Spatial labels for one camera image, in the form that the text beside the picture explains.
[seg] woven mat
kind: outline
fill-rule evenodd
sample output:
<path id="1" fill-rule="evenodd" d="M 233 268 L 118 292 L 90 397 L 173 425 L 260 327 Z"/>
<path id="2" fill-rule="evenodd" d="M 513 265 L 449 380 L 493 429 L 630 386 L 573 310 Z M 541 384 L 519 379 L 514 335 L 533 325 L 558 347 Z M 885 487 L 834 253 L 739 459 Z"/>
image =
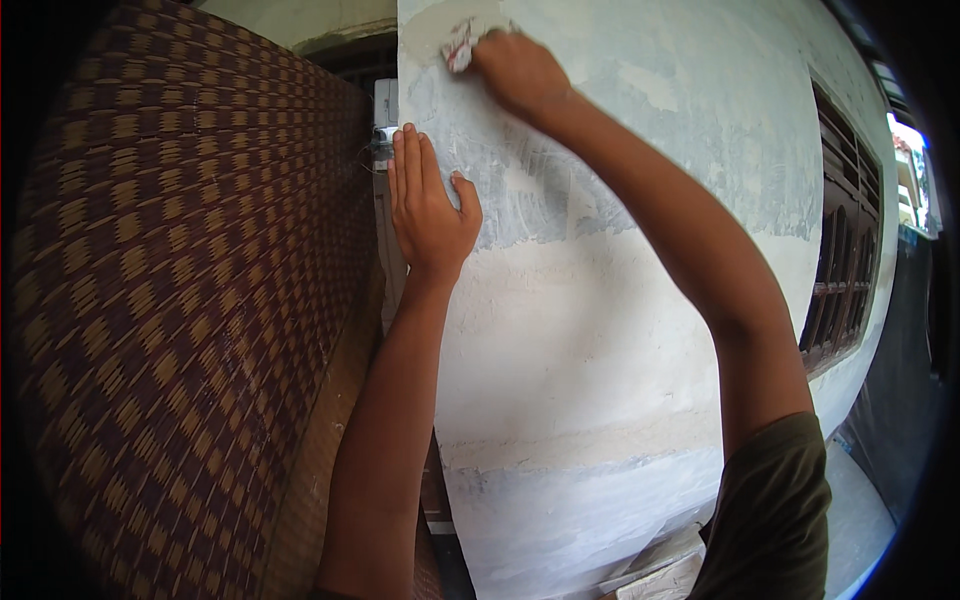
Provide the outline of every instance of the woven mat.
<path id="1" fill-rule="evenodd" d="M 28 443 L 108 596 L 255 597 L 374 256 L 370 100 L 124 2 L 38 141 L 13 242 Z"/>

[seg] window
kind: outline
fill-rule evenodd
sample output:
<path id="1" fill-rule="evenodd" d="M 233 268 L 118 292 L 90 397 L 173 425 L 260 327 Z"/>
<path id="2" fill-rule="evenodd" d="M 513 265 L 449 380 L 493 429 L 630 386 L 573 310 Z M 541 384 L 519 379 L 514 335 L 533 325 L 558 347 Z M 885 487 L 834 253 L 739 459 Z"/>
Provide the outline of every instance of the window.
<path id="1" fill-rule="evenodd" d="M 876 160 L 824 91 L 814 84 L 813 92 L 824 148 L 824 222 L 800 338 L 808 372 L 863 335 L 873 296 L 881 198 Z"/>

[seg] white wall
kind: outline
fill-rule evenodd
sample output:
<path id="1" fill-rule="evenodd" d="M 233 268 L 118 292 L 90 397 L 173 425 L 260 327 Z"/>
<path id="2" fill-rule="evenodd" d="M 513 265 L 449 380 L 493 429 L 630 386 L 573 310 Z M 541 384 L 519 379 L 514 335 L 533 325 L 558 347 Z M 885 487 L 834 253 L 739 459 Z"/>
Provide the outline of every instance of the white wall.
<path id="1" fill-rule="evenodd" d="M 371 35 L 396 28 L 395 0 L 201 0 L 194 8 L 216 14 L 297 54 L 331 32 Z"/>
<path id="2" fill-rule="evenodd" d="M 399 0 L 400 117 L 431 135 L 444 172 L 476 182 L 485 210 L 441 357 L 436 431 L 454 522 L 480 598 L 542 598 L 614 576 L 665 521 L 716 494 L 719 394 L 706 327 L 606 186 L 423 51 L 457 18 L 495 11 L 733 212 L 798 337 L 823 200 L 811 71 L 833 95 L 880 158 L 884 214 L 863 344 L 810 384 L 825 435 L 882 329 L 896 170 L 876 87 L 817 0 Z"/>

